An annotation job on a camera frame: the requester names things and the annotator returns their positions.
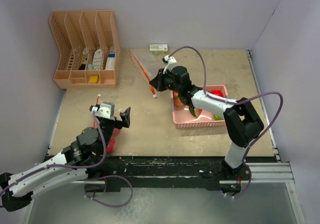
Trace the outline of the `clear zip bag orange zipper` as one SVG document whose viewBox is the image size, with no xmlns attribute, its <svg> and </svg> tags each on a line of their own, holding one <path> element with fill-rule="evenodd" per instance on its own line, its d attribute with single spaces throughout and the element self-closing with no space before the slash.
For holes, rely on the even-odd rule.
<svg viewBox="0 0 320 224">
<path fill-rule="evenodd" d="M 97 95 L 97 99 L 96 99 L 96 103 L 95 104 L 100 104 L 101 102 L 100 102 L 100 96 L 101 96 L 101 94 L 98 94 Z M 96 128 L 96 122 L 95 121 L 93 121 L 93 128 Z M 114 148 L 115 148 L 115 146 L 116 146 L 116 137 L 120 134 L 120 129 L 114 129 L 113 130 L 113 134 L 112 134 L 112 136 L 111 136 L 111 138 L 110 138 L 110 140 L 109 140 L 109 142 L 108 142 L 108 144 L 107 144 L 107 149 L 106 149 L 106 153 L 107 154 L 111 154 L 113 151 L 114 151 Z"/>
</svg>

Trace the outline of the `peach with green leaf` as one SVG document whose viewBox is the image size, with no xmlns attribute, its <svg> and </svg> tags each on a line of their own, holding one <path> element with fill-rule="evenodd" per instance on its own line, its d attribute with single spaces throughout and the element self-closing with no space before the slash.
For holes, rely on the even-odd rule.
<svg viewBox="0 0 320 224">
<path fill-rule="evenodd" d="M 176 107 L 185 106 L 185 104 L 179 98 L 178 93 L 176 93 L 176 92 L 173 92 L 173 105 Z"/>
</svg>

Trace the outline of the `watermelon slice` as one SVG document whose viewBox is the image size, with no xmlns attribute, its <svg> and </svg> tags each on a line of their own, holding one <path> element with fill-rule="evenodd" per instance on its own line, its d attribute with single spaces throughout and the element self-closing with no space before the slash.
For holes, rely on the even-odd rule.
<svg viewBox="0 0 320 224">
<path fill-rule="evenodd" d="M 202 109 L 196 108 L 192 105 L 189 106 L 189 112 L 194 118 L 199 118 L 202 113 Z"/>
</svg>

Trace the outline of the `large red apple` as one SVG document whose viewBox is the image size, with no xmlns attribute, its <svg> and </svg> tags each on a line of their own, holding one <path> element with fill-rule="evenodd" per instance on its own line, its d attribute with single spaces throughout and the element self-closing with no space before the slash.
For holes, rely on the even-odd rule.
<svg viewBox="0 0 320 224">
<path fill-rule="evenodd" d="M 219 97 L 224 97 L 223 92 L 218 89 L 210 90 L 210 93 Z"/>
</svg>

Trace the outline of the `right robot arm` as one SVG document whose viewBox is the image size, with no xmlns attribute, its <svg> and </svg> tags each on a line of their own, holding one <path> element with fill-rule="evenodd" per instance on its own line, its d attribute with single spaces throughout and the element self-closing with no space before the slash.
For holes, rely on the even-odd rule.
<svg viewBox="0 0 320 224">
<path fill-rule="evenodd" d="M 172 70 L 159 69 L 149 84 L 159 92 L 171 90 L 178 93 L 181 102 L 189 109 L 202 109 L 223 118 L 231 145 L 222 172 L 225 178 L 235 179 L 240 174 L 249 145 L 265 128 L 252 103 L 247 98 L 232 100 L 206 92 L 204 87 L 191 82 L 183 66 Z"/>
</svg>

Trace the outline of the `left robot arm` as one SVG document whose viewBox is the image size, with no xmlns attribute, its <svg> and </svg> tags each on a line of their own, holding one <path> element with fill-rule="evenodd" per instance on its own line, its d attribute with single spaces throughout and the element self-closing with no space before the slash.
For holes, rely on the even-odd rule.
<svg viewBox="0 0 320 224">
<path fill-rule="evenodd" d="M 50 189 L 88 177 L 92 180 L 101 178 L 101 165 L 107 158 L 107 146 L 114 131 L 130 127 L 131 108 L 121 112 L 117 119 L 114 107 L 109 102 L 90 106 L 95 128 L 85 128 L 69 146 L 29 170 L 1 174 L 1 208 L 16 211 Z"/>
</svg>

